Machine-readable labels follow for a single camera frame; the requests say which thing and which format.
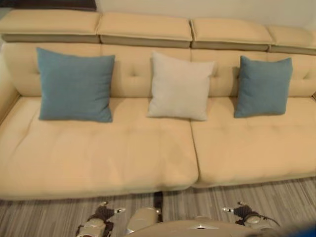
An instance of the wall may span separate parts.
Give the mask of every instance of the wall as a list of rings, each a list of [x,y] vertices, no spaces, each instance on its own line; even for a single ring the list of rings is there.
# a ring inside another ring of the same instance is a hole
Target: wall
[[[96,0],[99,11],[230,17],[316,30],[316,0]]]

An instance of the backrest cushion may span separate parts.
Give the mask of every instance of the backrest cushion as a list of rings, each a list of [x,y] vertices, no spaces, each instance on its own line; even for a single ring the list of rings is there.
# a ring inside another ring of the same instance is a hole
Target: backrest cushion
[[[190,61],[190,49],[102,45],[102,55],[115,55],[111,84],[112,97],[151,97],[152,52]]]
[[[292,58],[293,74],[289,97],[309,97],[316,91],[316,57],[312,55],[266,53],[238,50],[192,49],[193,62],[215,61],[216,66],[210,83],[210,97],[238,95],[240,57],[252,60],[276,62]]]
[[[151,97],[152,52],[190,60],[184,48],[138,47],[88,43],[4,43],[0,57],[3,70],[22,96],[41,96],[36,48],[82,57],[115,55],[112,97]]]
[[[87,43],[4,43],[0,56],[14,86],[22,96],[41,96],[36,48],[82,56],[101,56],[99,44]]]

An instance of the sofa seam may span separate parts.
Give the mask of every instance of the sofa seam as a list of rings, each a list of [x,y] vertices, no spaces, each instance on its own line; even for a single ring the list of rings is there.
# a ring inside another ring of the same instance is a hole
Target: sofa seam
[[[196,179],[196,180],[194,181],[194,183],[192,184],[192,185],[194,185],[194,184],[197,183],[198,180],[199,180],[199,177],[200,177],[200,174],[201,174],[201,170],[200,170],[200,165],[199,165],[199,162],[198,162],[197,147],[196,147],[196,143],[195,143],[194,135],[193,135],[192,120],[190,120],[189,123],[190,123],[191,136],[192,136],[193,147],[194,147],[194,152],[195,152],[195,154],[196,154],[196,162],[197,162],[197,179]]]

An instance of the gray carpet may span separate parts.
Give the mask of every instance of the gray carpet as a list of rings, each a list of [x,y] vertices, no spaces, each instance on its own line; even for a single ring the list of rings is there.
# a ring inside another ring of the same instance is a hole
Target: gray carpet
[[[152,194],[55,201],[0,201],[0,237],[72,237],[77,226],[104,200],[109,207],[125,207],[117,214],[112,237],[122,237],[132,214],[153,205]],[[316,220],[316,177],[256,185],[187,189],[164,193],[164,221],[208,216],[233,223],[236,217],[221,211],[244,201],[281,225]]]

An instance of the beige leather sofa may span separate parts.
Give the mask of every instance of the beige leather sofa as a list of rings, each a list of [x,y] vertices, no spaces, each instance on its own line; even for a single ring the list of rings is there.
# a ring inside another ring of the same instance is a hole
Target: beige leather sofa
[[[15,10],[0,21],[0,198],[82,198],[315,175],[316,37],[252,22]],[[36,47],[116,56],[113,123],[41,121]],[[148,118],[152,51],[216,61],[208,121]],[[287,112],[234,118],[239,58],[293,60]]]

